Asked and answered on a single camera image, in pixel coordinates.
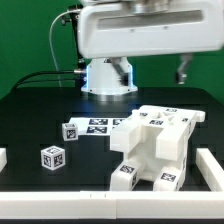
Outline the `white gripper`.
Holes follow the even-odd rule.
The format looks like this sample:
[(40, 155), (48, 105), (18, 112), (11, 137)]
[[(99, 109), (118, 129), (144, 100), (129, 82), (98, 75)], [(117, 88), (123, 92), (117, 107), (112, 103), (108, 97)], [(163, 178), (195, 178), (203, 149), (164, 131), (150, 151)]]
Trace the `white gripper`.
[(175, 75), (176, 83), (184, 84), (191, 53), (223, 46), (224, 0), (99, 2), (84, 7), (78, 20), (80, 53), (112, 58), (123, 86), (128, 85), (123, 56), (185, 53)]

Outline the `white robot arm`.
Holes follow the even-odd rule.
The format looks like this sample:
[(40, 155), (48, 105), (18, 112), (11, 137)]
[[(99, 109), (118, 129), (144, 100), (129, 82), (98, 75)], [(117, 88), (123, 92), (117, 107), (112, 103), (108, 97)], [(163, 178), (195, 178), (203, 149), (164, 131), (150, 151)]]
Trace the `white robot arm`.
[(82, 90), (99, 97), (135, 92), (133, 56), (179, 54), (183, 83), (195, 52), (224, 46), (224, 0), (82, 0), (78, 49), (90, 61)]

